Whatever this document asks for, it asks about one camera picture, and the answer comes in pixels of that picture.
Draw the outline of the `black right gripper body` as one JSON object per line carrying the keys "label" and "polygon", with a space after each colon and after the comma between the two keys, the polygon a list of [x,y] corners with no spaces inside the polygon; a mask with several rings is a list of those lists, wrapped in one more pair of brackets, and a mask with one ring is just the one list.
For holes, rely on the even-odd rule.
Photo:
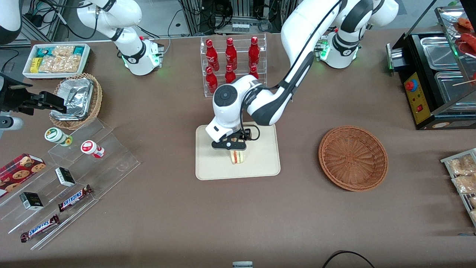
{"label": "black right gripper body", "polygon": [[2,112],[20,112],[23,114],[34,114],[34,108],[25,105],[30,101],[32,94],[26,89],[33,85],[17,81],[3,73],[1,75],[1,100]]}

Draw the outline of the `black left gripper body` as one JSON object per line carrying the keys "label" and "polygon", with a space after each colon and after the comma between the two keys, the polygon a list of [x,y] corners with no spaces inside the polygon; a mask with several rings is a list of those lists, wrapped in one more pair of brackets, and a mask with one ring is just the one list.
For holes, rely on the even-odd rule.
{"label": "black left gripper body", "polygon": [[219,142],[212,142],[211,146],[216,150],[232,149],[233,151],[238,151],[240,146],[247,146],[246,141],[251,140],[251,138],[250,128],[239,129],[229,136],[221,137]]}

